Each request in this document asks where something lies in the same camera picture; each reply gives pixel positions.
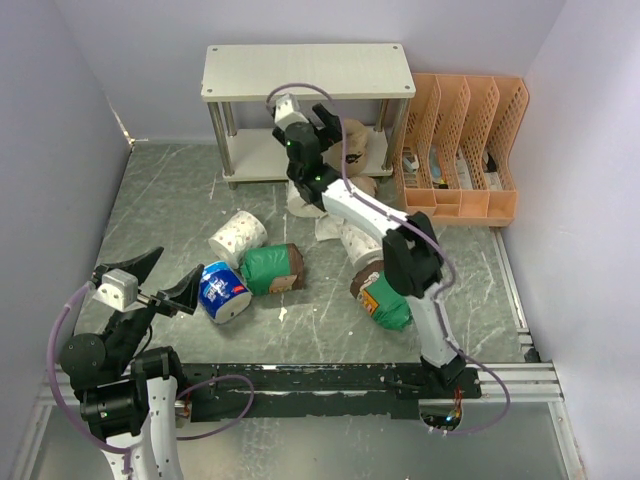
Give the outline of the green roll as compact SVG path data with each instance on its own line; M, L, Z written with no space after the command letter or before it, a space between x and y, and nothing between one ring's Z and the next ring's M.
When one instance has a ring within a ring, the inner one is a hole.
M409 305L388 283L382 260L370 263L354 276L350 293L386 330L403 331L412 323Z
M250 249L240 272L254 296L285 293L305 287L304 257L294 243Z

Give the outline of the plain white paper roll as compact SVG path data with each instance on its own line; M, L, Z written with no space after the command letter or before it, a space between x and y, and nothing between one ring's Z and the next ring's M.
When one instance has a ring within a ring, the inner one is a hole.
M292 215L314 220L314 232L317 241L334 240L341 237L344 220L307 203L291 180L287 184L286 206Z

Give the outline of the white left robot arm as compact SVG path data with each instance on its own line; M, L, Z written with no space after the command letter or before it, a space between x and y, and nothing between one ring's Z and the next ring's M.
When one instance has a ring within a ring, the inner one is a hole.
M97 441L116 479L180 479L175 402L187 385L177 352L147 349L156 316L193 314L204 267L176 285L146 295L146 281L164 249L95 267L76 303L91 293L113 313L100 333L72 334L63 346L50 338L48 360L68 375L80 403L80 430Z

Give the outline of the tan paper roll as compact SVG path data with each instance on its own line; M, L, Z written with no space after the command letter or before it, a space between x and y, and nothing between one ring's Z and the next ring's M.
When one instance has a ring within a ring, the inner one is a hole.
M351 191L353 195L369 196L376 198L378 191L378 183L372 177L358 175L349 178Z

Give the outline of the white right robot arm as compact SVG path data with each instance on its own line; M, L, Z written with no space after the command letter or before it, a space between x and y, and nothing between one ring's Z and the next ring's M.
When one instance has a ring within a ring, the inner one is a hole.
M346 220L381 244L385 278L407 301L418 330L425 388L435 397L446 397L457 388L466 361L437 300L444 288L445 255L432 224L423 213L408 215L382 204L327 164L325 151L346 146L343 125L320 103L312 111L322 127L302 113L291 95L271 108L273 136L288 157L287 176L306 203Z

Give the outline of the tan roll with tail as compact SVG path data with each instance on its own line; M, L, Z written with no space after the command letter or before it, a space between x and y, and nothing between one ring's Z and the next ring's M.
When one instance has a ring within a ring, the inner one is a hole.
M347 133L346 149L346 175L353 177L360 175L368 164L368 130L358 120L344 119L344 127ZM324 160L332 168L341 171L342 168L342 143L330 147L324 153Z

